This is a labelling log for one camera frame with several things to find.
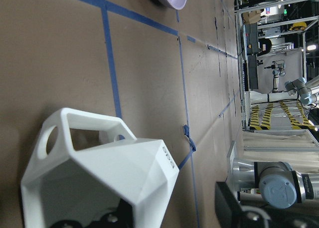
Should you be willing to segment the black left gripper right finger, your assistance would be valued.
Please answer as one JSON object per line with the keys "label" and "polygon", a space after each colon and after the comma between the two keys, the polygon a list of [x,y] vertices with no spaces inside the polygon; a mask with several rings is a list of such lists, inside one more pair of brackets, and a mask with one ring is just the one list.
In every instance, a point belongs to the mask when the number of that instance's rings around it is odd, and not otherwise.
{"label": "black left gripper right finger", "polygon": [[222,228],[269,228],[271,218],[262,209],[242,206],[225,182],[215,184],[215,213]]}

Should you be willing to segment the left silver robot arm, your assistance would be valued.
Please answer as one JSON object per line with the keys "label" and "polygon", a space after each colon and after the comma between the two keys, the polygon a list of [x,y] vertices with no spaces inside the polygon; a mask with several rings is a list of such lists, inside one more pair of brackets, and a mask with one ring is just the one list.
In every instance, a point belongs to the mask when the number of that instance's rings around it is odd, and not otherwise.
{"label": "left silver robot arm", "polygon": [[[81,218],[57,220],[52,228],[158,228],[168,205],[178,175],[173,166],[167,173],[152,178],[142,200],[133,203],[119,195],[118,205],[109,208],[97,219],[83,222]],[[273,207],[266,212],[254,206],[244,206],[236,198],[240,189],[258,189],[263,200]],[[283,209],[305,200],[319,197],[318,174],[302,174],[284,162],[251,162],[235,159],[229,182],[215,185],[215,213],[223,228],[283,228],[294,227],[299,221],[294,213]]]}

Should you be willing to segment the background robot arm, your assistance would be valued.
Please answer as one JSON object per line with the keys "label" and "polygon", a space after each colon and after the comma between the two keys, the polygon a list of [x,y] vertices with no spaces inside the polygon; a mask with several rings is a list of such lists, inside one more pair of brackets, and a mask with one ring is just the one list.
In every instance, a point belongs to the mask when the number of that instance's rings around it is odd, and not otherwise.
{"label": "background robot arm", "polygon": [[279,77],[285,75],[285,62],[283,60],[273,61],[267,69],[272,70],[273,89],[271,93],[259,93],[250,91],[251,104],[262,104],[270,102],[280,102],[286,100],[297,100],[306,106],[317,106],[319,104],[319,77],[316,76],[310,81],[300,77],[294,81],[285,82],[285,92],[279,91]]}

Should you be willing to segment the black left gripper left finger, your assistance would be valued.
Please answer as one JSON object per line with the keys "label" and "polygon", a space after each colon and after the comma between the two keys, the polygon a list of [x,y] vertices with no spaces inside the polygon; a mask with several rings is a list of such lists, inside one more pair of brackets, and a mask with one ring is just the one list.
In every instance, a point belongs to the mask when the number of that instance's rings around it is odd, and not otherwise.
{"label": "black left gripper left finger", "polygon": [[[83,228],[75,220],[61,220],[50,226],[51,228]],[[104,214],[99,220],[91,221],[86,228],[133,228],[133,208],[125,200],[120,199],[118,207]]]}

